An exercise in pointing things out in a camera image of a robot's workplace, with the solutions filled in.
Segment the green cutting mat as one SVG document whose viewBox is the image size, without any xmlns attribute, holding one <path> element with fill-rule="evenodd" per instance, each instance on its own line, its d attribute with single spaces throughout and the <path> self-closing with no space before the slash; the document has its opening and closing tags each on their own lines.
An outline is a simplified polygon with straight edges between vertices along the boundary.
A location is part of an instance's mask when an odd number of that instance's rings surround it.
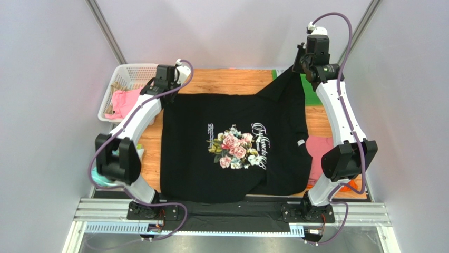
<svg viewBox="0 0 449 253">
<path fill-rule="evenodd" d="M 276 79 L 281 74 L 283 74 L 284 71 L 285 71 L 284 69 L 272 69 L 271 70 L 272 79 L 273 80 Z M 306 80 L 306 75 L 300 74 L 300 76 L 305 94 L 305 106 L 321 106 L 322 102 L 319 99 L 318 95 L 313 91 L 311 83 L 309 83 L 309 81 Z"/>
</svg>

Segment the folded orange t shirt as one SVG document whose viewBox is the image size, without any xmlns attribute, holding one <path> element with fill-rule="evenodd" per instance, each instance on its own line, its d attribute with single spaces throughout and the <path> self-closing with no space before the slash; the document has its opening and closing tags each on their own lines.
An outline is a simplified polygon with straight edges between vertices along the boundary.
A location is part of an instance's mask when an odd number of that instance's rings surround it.
<svg viewBox="0 0 449 253">
<path fill-rule="evenodd" d="M 351 179 L 348 182 L 342 182 L 341 185 L 341 192 L 351 192 L 351 193 L 357 193 L 361 194 L 363 186 L 362 186 L 362 175 L 359 175 L 356 179 Z"/>
</svg>

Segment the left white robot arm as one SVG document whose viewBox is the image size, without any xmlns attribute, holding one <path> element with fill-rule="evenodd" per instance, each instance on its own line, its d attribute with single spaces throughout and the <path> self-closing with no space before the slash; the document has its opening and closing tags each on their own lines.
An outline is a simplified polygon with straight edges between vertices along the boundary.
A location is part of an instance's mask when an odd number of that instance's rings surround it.
<svg viewBox="0 0 449 253">
<path fill-rule="evenodd" d="M 140 90 L 135 105 L 121 123 L 95 139 L 95 154 L 88 175 L 99 189 L 122 188 L 142 205 L 158 206 L 157 192 L 141 176 L 138 141 L 163 107 L 173 102 L 180 89 L 190 83 L 193 67 L 187 60 L 160 64 L 155 77 Z"/>
</svg>

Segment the green snack bowl package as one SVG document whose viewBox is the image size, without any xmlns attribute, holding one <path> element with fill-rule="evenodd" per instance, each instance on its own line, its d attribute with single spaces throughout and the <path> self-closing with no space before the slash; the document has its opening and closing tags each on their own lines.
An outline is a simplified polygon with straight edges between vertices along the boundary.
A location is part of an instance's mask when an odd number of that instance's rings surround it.
<svg viewBox="0 0 449 253">
<path fill-rule="evenodd" d="M 130 185 L 141 173 L 144 152 L 140 143 L 134 147 L 118 147 L 110 153 L 102 150 L 94 159 L 90 171 L 92 180 L 104 188 Z"/>
</svg>

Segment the light pink shirt in basket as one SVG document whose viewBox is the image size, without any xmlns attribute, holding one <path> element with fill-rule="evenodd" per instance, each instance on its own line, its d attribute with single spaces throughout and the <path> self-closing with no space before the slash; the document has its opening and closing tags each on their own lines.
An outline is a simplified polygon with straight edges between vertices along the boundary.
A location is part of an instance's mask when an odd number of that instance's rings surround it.
<svg viewBox="0 0 449 253">
<path fill-rule="evenodd" d="M 110 120 L 124 119 L 133 109 L 140 96 L 142 88 L 129 91 L 116 91 L 112 95 L 114 113 L 105 114 Z"/>
</svg>

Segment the folded pink t shirt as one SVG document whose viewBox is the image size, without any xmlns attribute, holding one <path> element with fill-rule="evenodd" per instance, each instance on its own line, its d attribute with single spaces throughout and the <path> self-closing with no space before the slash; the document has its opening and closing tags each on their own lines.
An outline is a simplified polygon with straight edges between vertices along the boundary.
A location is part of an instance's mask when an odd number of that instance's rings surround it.
<svg viewBox="0 0 449 253">
<path fill-rule="evenodd" d="M 323 169 L 321 165 L 321 159 L 324 154 L 330 151 L 334 147 L 333 138 L 317 137 L 310 135 L 306 141 L 306 148 L 310 156 L 311 170 L 309 174 L 309 179 L 307 187 L 314 186 L 320 176 L 323 174 Z"/>
</svg>

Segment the white plastic basket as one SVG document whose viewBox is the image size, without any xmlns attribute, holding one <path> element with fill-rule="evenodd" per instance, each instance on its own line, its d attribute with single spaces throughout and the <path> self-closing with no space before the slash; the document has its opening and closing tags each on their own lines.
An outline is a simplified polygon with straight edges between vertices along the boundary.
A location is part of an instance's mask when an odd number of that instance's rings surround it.
<svg viewBox="0 0 449 253">
<path fill-rule="evenodd" d="M 122 119 L 110 120 L 105 117 L 105 109 L 111 99 L 110 85 L 114 82 L 119 82 L 129 90 L 140 89 L 144 87 L 151 78 L 155 77 L 157 66 L 158 65 L 154 63 L 134 63 L 122 64 L 116 67 L 109 84 L 106 86 L 106 91 L 97 118 L 102 122 L 120 123 Z"/>
</svg>

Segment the beige cloth in basket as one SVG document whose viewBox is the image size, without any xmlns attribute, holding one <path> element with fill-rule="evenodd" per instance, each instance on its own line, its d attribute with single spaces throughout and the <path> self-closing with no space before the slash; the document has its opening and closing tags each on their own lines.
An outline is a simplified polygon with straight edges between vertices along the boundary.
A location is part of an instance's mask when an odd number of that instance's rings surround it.
<svg viewBox="0 0 449 253">
<path fill-rule="evenodd" d="M 111 99 L 109 101 L 108 106 L 105 109 L 105 114 L 113 114 L 114 113 L 114 109 L 113 109 L 113 104 L 112 104 L 112 95 L 116 92 L 116 91 L 128 91 L 129 89 L 126 86 L 121 85 L 119 82 L 114 82 L 113 84 L 110 85 L 110 91 L 111 91 Z"/>
</svg>

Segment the black floral t shirt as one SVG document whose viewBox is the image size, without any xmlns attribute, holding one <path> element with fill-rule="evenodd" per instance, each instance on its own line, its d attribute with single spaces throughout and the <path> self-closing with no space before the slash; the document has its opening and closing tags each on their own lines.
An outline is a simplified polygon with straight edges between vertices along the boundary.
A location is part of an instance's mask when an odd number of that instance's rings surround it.
<svg viewBox="0 0 449 253">
<path fill-rule="evenodd" d="M 163 110 L 161 192 L 202 203 L 300 193 L 308 137 L 302 80 L 291 69 L 253 95 L 180 94 Z"/>
</svg>

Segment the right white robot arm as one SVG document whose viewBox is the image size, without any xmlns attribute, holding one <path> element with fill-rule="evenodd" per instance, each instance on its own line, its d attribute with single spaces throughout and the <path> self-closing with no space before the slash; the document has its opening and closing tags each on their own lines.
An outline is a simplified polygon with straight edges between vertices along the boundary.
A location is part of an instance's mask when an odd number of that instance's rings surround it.
<svg viewBox="0 0 449 253">
<path fill-rule="evenodd" d="M 307 192 L 306 202 L 312 207 L 331 204 L 332 198 L 350 180 L 362 178 L 365 192 L 366 171 L 378 151 L 376 141 L 368 140 L 359 126 L 349 99 L 343 76 L 343 65 L 331 64 L 330 39 L 327 35 L 311 34 L 298 46 L 292 70 L 302 70 L 324 106 L 333 135 L 334 147 L 321 159 L 322 175 Z"/>
</svg>

